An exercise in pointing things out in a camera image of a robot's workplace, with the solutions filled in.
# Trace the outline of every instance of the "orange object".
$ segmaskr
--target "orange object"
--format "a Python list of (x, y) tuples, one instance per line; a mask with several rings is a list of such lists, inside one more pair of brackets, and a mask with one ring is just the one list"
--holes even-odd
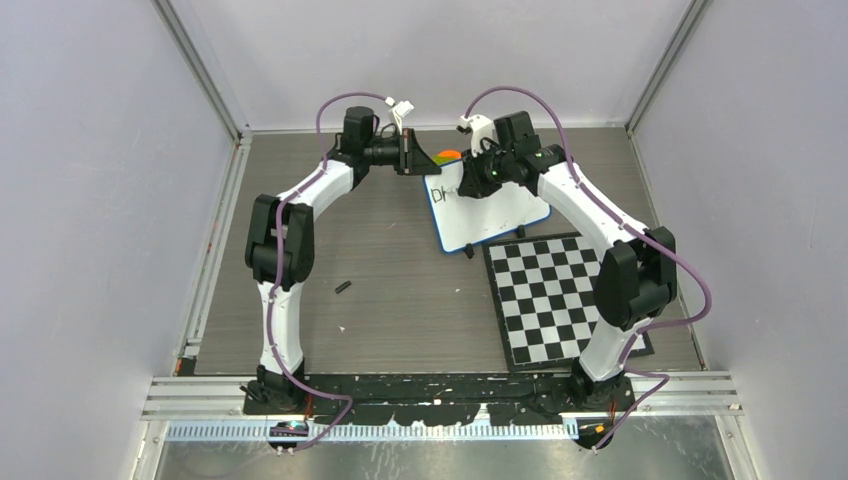
[(305, 422), (312, 416), (312, 394), (309, 394), (309, 400), (306, 402), (306, 411), (303, 412), (303, 421)]
[(459, 160), (460, 158), (462, 158), (462, 154), (457, 152), (456, 150), (444, 150), (439, 152), (439, 154), (436, 156), (442, 158), (449, 158), (451, 160)]

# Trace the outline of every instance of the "small debris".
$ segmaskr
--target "small debris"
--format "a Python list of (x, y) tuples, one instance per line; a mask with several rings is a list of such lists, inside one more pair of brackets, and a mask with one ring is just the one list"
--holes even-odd
[(350, 280), (347, 280), (344, 283), (342, 283), (341, 285), (339, 285), (338, 287), (336, 287), (336, 295), (345, 291), (345, 289), (349, 286), (350, 286)]

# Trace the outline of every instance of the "gray tabletop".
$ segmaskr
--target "gray tabletop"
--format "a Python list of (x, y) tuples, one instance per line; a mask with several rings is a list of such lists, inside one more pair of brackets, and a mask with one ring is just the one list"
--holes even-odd
[[(540, 132), (543, 144), (557, 142)], [(624, 129), (568, 131), (575, 159), (605, 194), (653, 225)], [(418, 132), (424, 150), (463, 149), (455, 131)], [(319, 161), (314, 134), (254, 137), (196, 365), (198, 374), (252, 373), (262, 349), (259, 293), (244, 265), (254, 198), (291, 188)], [(375, 167), (316, 222), (315, 267), (303, 292), (301, 343), (312, 373), (499, 372), (506, 370), (482, 255), (439, 248), (421, 178)], [(528, 236), (575, 229), (561, 215)], [(352, 285), (336, 295), (344, 281)], [(679, 318), (679, 304), (662, 319)], [(686, 328), (651, 333), (656, 353), (632, 359), (649, 370), (700, 369)]]

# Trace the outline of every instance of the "whiteboard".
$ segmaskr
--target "whiteboard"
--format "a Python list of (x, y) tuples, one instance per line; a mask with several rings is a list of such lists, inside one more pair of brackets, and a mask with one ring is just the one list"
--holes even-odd
[(504, 184), (486, 198), (460, 197), (456, 189), (462, 179), (462, 161), (442, 165), (441, 175), (425, 175), (424, 189), (439, 244), (454, 253), (467, 244), (476, 245), (548, 218), (551, 207), (514, 183)]

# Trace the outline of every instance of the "metal frame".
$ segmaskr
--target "metal frame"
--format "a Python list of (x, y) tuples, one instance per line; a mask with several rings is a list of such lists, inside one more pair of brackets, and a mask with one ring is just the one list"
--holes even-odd
[[(655, 393), (634, 416), (715, 417), (729, 462), (737, 479), (756, 479), (740, 425), (745, 412), (728, 372), (671, 372), (671, 381)], [(257, 442), (265, 440), (267, 425), (283, 420), (300, 420), (300, 415), (245, 416), (244, 392), (239, 387), (253, 377), (157, 377), (153, 379), (142, 413), (146, 431), (133, 480), (155, 478), (163, 444), (168, 438), (179, 441)], [(633, 393), (640, 396), (658, 383), (653, 378), (630, 376)], [(337, 427), (325, 441), (427, 441), (427, 440), (532, 440), (568, 439), (578, 419), (597, 418), (597, 413), (562, 414), (563, 426), (492, 427), (485, 408), (467, 427), (401, 427), (396, 424)], [(315, 431), (321, 426), (313, 426)]]
[(241, 139), (235, 154), (227, 168), (221, 191), (218, 194), (215, 220), (208, 238), (208, 246), (195, 280), (194, 298), (186, 320), (186, 330), (180, 345), (179, 357), (196, 357), (200, 352), (200, 342), (206, 330), (212, 294), (218, 281), (218, 270), (224, 255), (224, 247), (230, 233), (233, 211), (241, 189), (241, 180), (250, 154), (252, 136)]
[(241, 129), (233, 119), (233, 115), (230, 113), (230, 110), (227, 108), (218, 88), (215, 86), (215, 82), (212, 80), (209, 70), (206, 68), (206, 65), (204, 65), (203, 60), (200, 57), (200, 53), (198, 53), (191, 38), (189, 38), (188, 32), (174, 9), (174, 6), (171, 4), (171, 1), (151, 0), (151, 2), (159, 12), (162, 22), (166, 27), (168, 27), (171, 35), (174, 37), (174, 41), (177, 42), (177, 47), (179, 47), (182, 52), (189, 69), (191, 69), (191, 72), (197, 79), (203, 93), (206, 94), (206, 98), (212, 104), (212, 108), (215, 110), (218, 118), (221, 119), (221, 124), (224, 126), (224, 129), (227, 130), (227, 133), (230, 134), (230, 137), (232, 137), (234, 141), (238, 141), (241, 137)]
[(645, 87), (645, 91), (642, 92), (642, 96), (636, 103), (636, 108), (633, 110), (630, 120), (628, 120), (625, 124), (624, 128), (627, 130), (628, 135), (633, 135), (633, 132), (636, 131), (639, 123), (642, 121), (642, 117), (645, 116), (645, 112), (648, 110), (648, 107), (654, 100), (657, 91), (665, 80), (666, 75), (668, 75), (668, 72), (672, 65), (674, 65), (675, 60), (677, 60), (677, 57), (686, 45), (689, 35), (695, 30), (695, 27), (698, 25), (704, 11), (711, 2), (712, 0), (692, 0), (689, 4), (689, 8), (683, 15), (683, 19), (677, 26), (677, 30), (674, 32), (674, 35), (671, 37), (671, 42), (669, 43), (668, 48), (666, 48), (665, 53), (660, 59), (660, 63), (657, 64), (657, 68), (651, 75), (651, 79), (648, 81), (648, 86)]
[[(736, 388), (728, 372), (670, 372), (671, 381), (639, 409), (636, 416), (742, 415)], [(244, 392), (240, 386), (255, 379), (248, 376), (156, 377), (153, 379), (141, 419), (236, 420), (242, 415)], [(637, 397), (659, 381), (630, 375)], [(594, 418), (596, 413), (567, 413), (566, 418)]]
[[(627, 125), (626, 121), (616, 121), (616, 122), (580, 122), (580, 123), (568, 123), (564, 122), (562, 124), (563, 128), (625, 128)], [(540, 121), (533, 121), (533, 127), (537, 130), (542, 129), (554, 129), (556, 128), (556, 124), (551, 120), (541, 119)], [(416, 125), (416, 132), (442, 132), (445, 130), (456, 130), (456, 124), (442, 124), (442, 125)], [(342, 131), (341, 126), (327, 126), (321, 127), (321, 133), (339, 133)], [(295, 129), (263, 129), (263, 130), (253, 130), (254, 135), (297, 135), (302, 133), (315, 134), (314, 128), (295, 128)]]
[(749, 439), (742, 429), (742, 424), (746, 422), (745, 417), (716, 417), (716, 425), (730, 468), (733, 475), (740, 480), (761, 477), (751, 454)]

